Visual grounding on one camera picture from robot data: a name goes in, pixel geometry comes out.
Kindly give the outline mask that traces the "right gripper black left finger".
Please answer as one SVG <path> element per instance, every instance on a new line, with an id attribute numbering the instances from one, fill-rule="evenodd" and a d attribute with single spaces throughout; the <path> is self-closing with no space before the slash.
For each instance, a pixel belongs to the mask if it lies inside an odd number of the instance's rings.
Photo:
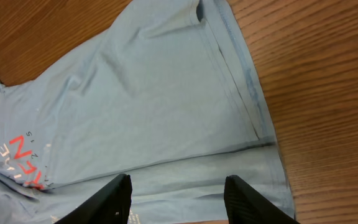
<path id="1" fill-rule="evenodd" d="M 131 195 L 130 175 L 119 174 L 56 224 L 127 224 Z"/>

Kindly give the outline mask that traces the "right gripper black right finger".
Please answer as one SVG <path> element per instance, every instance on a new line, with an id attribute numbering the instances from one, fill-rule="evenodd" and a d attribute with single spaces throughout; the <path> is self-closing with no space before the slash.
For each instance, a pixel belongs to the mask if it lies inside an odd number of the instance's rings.
<path id="1" fill-rule="evenodd" d="M 226 177 L 224 204 L 229 224 L 299 224 L 237 175 Z"/>

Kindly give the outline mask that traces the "light blue printed t-shirt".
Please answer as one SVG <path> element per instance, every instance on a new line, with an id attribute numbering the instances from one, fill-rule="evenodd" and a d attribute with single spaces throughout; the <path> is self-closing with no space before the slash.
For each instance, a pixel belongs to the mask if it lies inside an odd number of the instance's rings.
<path id="1" fill-rule="evenodd" d="M 121 173 L 131 223 L 224 220 L 233 174 L 294 216 L 226 1 L 132 1 L 35 80 L 0 82 L 0 223 L 56 223 Z"/>

